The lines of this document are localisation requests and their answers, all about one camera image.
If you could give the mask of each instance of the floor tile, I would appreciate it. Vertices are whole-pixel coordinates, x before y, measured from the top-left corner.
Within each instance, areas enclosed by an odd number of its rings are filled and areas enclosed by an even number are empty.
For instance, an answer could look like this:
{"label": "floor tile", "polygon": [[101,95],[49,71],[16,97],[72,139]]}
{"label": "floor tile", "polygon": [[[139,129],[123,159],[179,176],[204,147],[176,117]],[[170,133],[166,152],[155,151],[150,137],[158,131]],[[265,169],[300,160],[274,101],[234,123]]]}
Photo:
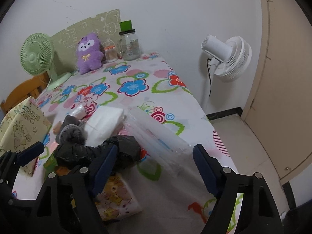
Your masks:
{"label": "floor tile", "polygon": [[257,137],[238,115],[212,120],[211,124],[226,146],[239,173],[246,174],[269,159]]}
{"label": "floor tile", "polygon": [[280,185],[280,178],[271,162],[267,159],[264,163],[258,165],[253,170],[246,173],[246,175],[252,176],[255,172],[259,172],[263,175],[268,187],[272,193],[272,196],[277,205],[279,214],[287,212],[289,210],[288,203],[284,191]]}

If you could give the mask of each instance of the wooden chair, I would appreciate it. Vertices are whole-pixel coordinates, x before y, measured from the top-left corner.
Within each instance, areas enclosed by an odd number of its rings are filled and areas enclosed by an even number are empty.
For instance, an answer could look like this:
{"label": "wooden chair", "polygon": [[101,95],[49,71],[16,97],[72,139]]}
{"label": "wooden chair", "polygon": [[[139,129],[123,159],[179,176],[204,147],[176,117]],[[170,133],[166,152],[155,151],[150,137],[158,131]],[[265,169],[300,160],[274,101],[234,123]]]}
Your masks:
{"label": "wooden chair", "polygon": [[33,78],[21,83],[10,93],[7,100],[2,101],[0,104],[2,111],[4,114],[7,114],[9,110],[30,96],[36,99],[47,87],[48,83],[49,76],[47,72],[39,76],[34,76]]}

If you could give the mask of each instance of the fan base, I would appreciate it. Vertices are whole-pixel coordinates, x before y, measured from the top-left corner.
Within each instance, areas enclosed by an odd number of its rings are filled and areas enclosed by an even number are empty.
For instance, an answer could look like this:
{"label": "fan base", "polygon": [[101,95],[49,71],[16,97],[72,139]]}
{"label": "fan base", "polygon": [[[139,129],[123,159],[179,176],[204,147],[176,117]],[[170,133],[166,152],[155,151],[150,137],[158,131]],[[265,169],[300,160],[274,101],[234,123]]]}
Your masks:
{"label": "fan base", "polygon": [[60,86],[62,83],[66,82],[71,77],[71,73],[67,72],[60,75],[56,81],[51,81],[47,87],[47,90],[53,90]]}

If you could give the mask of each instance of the table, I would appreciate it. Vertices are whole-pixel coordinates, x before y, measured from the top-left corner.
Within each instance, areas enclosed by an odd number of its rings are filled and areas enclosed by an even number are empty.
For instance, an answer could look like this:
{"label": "table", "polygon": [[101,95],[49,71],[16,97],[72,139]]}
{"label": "table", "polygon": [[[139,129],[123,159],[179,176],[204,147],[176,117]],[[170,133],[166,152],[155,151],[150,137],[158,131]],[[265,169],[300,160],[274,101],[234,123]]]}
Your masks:
{"label": "table", "polygon": [[[200,105],[157,52],[143,54],[135,61],[108,63],[84,75],[75,72],[60,87],[43,92],[36,103],[53,124],[64,120],[80,104],[89,111],[86,119],[100,105],[124,109],[137,106],[190,145],[202,144],[222,166],[237,172]],[[36,198],[43,183],[43,163],[51,154],[49,146],[54,140],[51,131],[44,140],[45,151],[33,177],[18,174],[13,188],[18,199]],[[191,149],[178,177],[170,176],[148,155],[135,167],[123,171],[122,176],[143,211],[109,225],[110,233],[200,233],[216,201],[204,186]],[[234,233],[241,201],[242,195],[238,195],[230,233]]]}

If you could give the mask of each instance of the metal screw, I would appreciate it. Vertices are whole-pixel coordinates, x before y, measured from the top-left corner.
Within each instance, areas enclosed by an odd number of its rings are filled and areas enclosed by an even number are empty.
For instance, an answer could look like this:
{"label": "metal screw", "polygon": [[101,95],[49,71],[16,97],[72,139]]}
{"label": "metal screw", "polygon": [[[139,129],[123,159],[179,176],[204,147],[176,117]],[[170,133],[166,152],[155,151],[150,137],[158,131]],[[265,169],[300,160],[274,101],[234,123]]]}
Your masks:
{"label": "metal screw", "polygon": [[225,173],[231,173],[231,169],[229,168],[229,167],[224,167],[223,168],[223,171],[225,172]]}
{"label": "metal screw", "polygon": [[49,175],[48,175],[49,178],[54,178],[55,176],[56,176],[55,173],[49,173]]}
{"label": "metal screw", "polygon": [[262,174],[261,173],[255,173],[255,177],[256,178],[262,178]]}
{"label": "metal screw", "polygon": [[82,167],[80,168],[79,172],[80,173],[86,173],[88,171],[88,168],[87,167]]}

